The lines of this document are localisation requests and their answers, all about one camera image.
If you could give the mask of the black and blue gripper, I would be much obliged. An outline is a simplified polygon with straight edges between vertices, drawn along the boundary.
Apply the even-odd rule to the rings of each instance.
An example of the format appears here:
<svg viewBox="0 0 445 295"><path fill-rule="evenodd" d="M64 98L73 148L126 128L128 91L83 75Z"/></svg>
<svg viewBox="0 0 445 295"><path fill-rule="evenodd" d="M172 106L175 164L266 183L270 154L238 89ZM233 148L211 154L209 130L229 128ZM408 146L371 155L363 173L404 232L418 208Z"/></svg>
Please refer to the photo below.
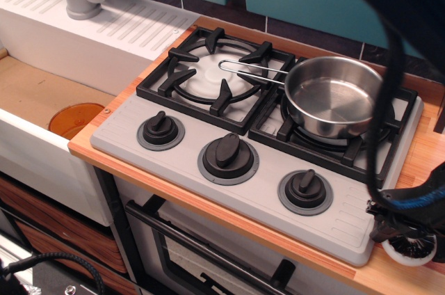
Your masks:
<svg viewBox="0 0 445 295"><path fill-rule="evenodd" d="M394 237L423 239L444 236L444 187L418 186L380 192L386 207L373 199L366 212L373 215L375 227L371 238L383 242Z"/></svg>

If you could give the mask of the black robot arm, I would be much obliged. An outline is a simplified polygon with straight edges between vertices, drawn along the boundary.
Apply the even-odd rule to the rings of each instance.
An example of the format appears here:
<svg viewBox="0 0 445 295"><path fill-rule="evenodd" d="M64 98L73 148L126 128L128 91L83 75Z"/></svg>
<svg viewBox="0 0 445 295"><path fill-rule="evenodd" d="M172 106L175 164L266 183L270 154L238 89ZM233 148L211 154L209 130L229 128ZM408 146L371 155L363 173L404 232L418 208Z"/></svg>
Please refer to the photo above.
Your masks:
<svg viewBox="0 0 445 295"><path fill-rule="evenodd" d="M387 34L389 61L378 93L367 138L366 183L371 195L367 211L377 222L372 240L394 237L422 239L444 236L444 166L436 167L420 186L379 191L376 184L376 144L405 69L407 40L438 73L444 73L444 0L365 0L380 17Z"/></svg>

